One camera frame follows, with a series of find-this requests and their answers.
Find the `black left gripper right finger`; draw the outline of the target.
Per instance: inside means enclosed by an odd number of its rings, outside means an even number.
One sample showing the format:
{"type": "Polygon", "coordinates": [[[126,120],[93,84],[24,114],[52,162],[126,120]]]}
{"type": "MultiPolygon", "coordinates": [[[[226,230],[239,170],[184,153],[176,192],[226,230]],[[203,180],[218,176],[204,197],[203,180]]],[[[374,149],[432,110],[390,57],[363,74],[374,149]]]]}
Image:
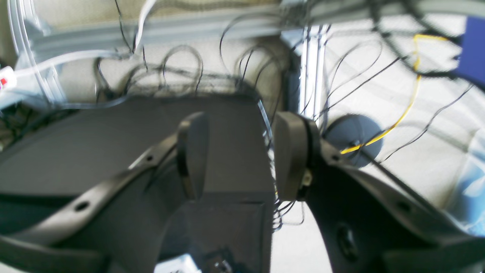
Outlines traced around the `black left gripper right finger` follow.
{"type": "Polygon", "coordinates": [[[272,125],[282,201],[303,201],[335,273],[480,273],[473,236],[381,167],[400,189],[365,173],[320,136],[316,123],[279,112],[272,125]]]}

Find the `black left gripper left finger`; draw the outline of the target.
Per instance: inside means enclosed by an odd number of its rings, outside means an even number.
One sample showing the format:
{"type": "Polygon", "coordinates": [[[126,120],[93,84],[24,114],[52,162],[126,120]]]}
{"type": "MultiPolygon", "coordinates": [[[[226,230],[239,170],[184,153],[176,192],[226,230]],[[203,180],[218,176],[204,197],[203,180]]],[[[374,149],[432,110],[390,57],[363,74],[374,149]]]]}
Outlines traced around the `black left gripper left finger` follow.
{"type": "Polygon", "coordinates": [[[1,262],[29,273],[152,273],[172,217],[201,198],[208,115],[32,227],[1,236],[1,262]]]}

